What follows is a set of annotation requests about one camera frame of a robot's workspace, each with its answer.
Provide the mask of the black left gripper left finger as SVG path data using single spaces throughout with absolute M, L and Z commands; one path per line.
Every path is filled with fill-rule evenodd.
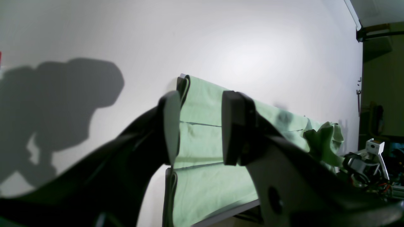
M 117 138 L 37 190 L 1 199 L 1 217 L 26 227 L 131 227 L 154 173 L 172 165 L 180 144 L 178 91 Z

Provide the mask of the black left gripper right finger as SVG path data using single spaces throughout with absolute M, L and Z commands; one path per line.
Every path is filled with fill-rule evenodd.
M 267 227 L 401 226 L 403 206 L 338 179 L 287 141 L 241 92 L 224 91 L 223 160 L 245 166 Z

